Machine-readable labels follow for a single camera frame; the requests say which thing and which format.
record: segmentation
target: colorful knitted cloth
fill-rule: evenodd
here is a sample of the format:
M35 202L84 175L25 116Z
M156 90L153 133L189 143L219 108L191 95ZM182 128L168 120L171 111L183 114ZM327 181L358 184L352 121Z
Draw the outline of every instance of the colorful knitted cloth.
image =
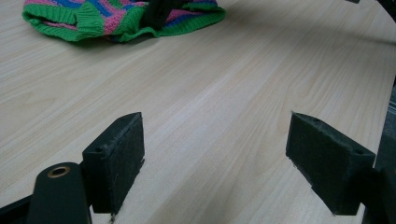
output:
M148 2L135 0L25 0L22 16L37 31L67 41L105 36L126 42L142 34L183 35L224 19L215 0L192 0L173 9L161 30L141 27Z

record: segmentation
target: black block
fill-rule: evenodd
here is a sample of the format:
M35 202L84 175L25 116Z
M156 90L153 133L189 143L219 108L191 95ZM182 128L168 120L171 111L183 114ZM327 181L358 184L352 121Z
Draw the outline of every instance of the black block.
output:
M373 152L319 119L293 113L286 155L334 214L357 214L353 178L370 172Z
M82 153L88 197L95 213L117 214L143 165L141 113L115 120Z

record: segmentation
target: wooden table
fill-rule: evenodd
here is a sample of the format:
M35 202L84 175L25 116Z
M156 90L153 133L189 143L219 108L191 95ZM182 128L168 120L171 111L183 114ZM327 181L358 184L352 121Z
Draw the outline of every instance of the wooden table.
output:
M116 223L361 223L362 207L333 216L285 147L296 111L377 151L396 24L376 1L219 0L216 25L127 44L46 37L22 4L0 3L0 206L141 111L146 163Z

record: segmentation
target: striped knitwear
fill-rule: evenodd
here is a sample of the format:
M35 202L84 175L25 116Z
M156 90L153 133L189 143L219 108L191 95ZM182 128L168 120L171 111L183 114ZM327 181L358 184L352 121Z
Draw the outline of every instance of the striped knitwear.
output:
M25 0L22 16L38 32L66 41L104 36L126 42L142 34L184 35L224 19L215 0L192 0L173 9L161 30L142 27L148 2L135 0Z

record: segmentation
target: tabletop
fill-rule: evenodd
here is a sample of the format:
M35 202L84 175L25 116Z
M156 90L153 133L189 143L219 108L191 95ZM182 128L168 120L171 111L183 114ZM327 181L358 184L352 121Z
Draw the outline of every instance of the tabletop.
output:
M115 223L361 223L363 206L334 216L286 157L291 111L376 152L396 24L369 0L218 3L212 26L115 44L47 37L1 1L0 207L142 112L146 162Z

